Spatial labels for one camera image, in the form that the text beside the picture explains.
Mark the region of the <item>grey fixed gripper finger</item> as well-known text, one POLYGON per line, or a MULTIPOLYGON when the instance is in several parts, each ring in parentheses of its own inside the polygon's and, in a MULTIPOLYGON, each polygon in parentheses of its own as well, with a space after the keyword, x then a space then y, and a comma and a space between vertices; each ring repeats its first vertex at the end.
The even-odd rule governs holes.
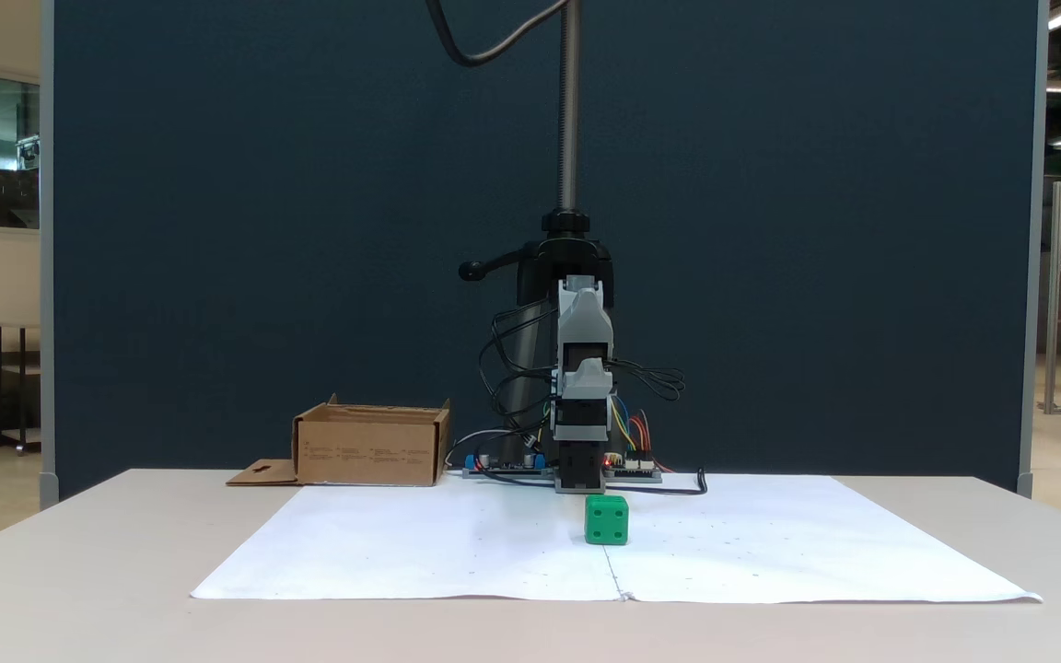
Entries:
POLYGON ((602 357, 584 357, 577 369, 563 373, 566 401, 606 401, 613 390, 613 374, 602 357))

